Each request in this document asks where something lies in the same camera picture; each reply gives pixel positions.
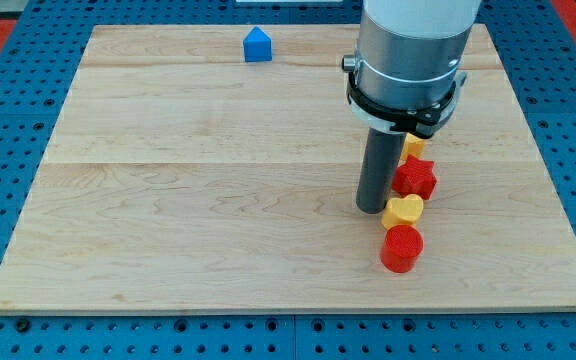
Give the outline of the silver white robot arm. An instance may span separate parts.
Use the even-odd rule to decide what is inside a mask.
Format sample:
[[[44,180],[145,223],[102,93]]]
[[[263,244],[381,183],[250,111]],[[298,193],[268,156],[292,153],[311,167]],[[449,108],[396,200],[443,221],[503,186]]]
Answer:
[[[480,0],[365,0],[342,60],[351,111],[371,129],[432,137],[455,110]]]

